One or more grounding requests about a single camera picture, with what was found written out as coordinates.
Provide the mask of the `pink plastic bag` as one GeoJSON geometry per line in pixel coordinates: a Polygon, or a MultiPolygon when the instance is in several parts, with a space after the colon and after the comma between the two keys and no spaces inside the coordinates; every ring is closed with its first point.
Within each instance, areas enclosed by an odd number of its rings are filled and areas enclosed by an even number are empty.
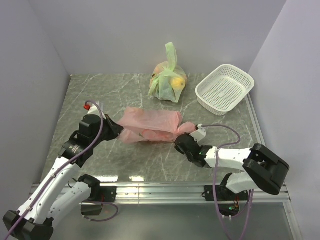
{"type": "Polygon", "coordinates": [[[178,136],[192,133],[196,129],[194,123],[182,121],[179,111],[127,107],[123,117],[117,122],[123,127],[118,139],[125,144],[174,142],[178,136]]]}

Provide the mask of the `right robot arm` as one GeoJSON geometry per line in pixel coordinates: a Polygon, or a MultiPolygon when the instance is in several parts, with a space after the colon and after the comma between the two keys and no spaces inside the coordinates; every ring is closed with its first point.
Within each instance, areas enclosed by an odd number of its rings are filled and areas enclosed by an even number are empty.
{"type": "Polygon", "coordinates": [[[255,189],[278,195],[290,169],[288,163],[259,143],[251,148],[218,149],[200,146],[191,134],[185,133],[175,140],[175,149],[200,168],[218,166],[240,170],[240,173],[227,174],[220,184],[220,194],[226,200],[255,189]]]}

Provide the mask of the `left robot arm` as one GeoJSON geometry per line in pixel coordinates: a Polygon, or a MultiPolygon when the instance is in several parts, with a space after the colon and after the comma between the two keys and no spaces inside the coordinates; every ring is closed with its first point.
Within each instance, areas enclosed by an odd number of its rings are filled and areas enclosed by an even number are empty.
{"type": "Polygon", "coordinates": [[[8,235],[18,240],[49,240],[58,221],[79,203],[88,201],[103,205],[106,197],[101,182],[88,174],[79,177],[62,197],[59,195],[72,175],[94,154],[94,148],[116,139],[123,130],[108,115],[85,115],[32,196],[18,210],[9,210],[4,215],[8,235]]]}

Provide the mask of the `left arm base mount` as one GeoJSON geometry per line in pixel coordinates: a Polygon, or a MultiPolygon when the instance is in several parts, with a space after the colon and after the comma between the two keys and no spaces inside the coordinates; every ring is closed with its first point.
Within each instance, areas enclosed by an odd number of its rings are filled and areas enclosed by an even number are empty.
{"type": "Polygon", "coordinates": [[[116,194],[116,186],[100,186],[81,204],[81,214],[85,217],[99,216],[105,203],[115,202],[116,194]]]}

